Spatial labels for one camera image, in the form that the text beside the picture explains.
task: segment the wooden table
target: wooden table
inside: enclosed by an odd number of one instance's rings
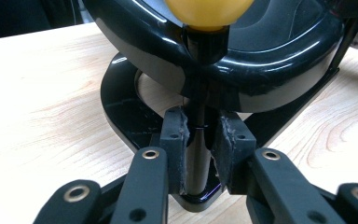
[[[104,186],[127,173],[132,152],[100,102],[116,53],[93,23],[0,39],[0,223],[32,223],[72,180]],[[144,81],[143,95],[159,113],[180,104],[181,97]],[[358,182],[358,50],[349,50],[339,77],[271,147],[324,189]],[[172,198],[169,207],[170,223],[249,222],[245,197],[226,193],[198,214]]]

